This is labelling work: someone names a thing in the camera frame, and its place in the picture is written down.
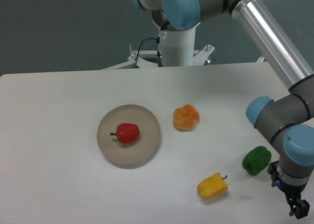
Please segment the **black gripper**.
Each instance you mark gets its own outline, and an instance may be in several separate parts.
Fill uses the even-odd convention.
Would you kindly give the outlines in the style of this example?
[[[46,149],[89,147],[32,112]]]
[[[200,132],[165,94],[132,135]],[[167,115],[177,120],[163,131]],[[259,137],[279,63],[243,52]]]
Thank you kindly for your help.
[[[279,161],[269,164],[267,172],[271,178],[271,186],[277,187],[285,193],[286,200],[290,206],[290,216],[295,216],[297,219],[304,218],[309,213],[309,203],[302,199],[304,191],[310,176],[296,178],[285,173],[279,165]]]

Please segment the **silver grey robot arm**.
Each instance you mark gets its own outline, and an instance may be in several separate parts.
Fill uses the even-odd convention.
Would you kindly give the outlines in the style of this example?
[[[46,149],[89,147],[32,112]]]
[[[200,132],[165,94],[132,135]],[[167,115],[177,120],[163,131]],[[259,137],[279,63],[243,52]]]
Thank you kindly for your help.
[[[246,29],[274,72],[288,89],[280,99],[258,97],[246,117],[278,152],[268,166],[272,186],[284,192],[290,215],[307,216],[310,205],[301,198],[314,169],[314,129],[305,122],[314,116],[314,72],[262,0],[133,0],[149,10],[162,33],[194,29],[201,21],[228,12]]]

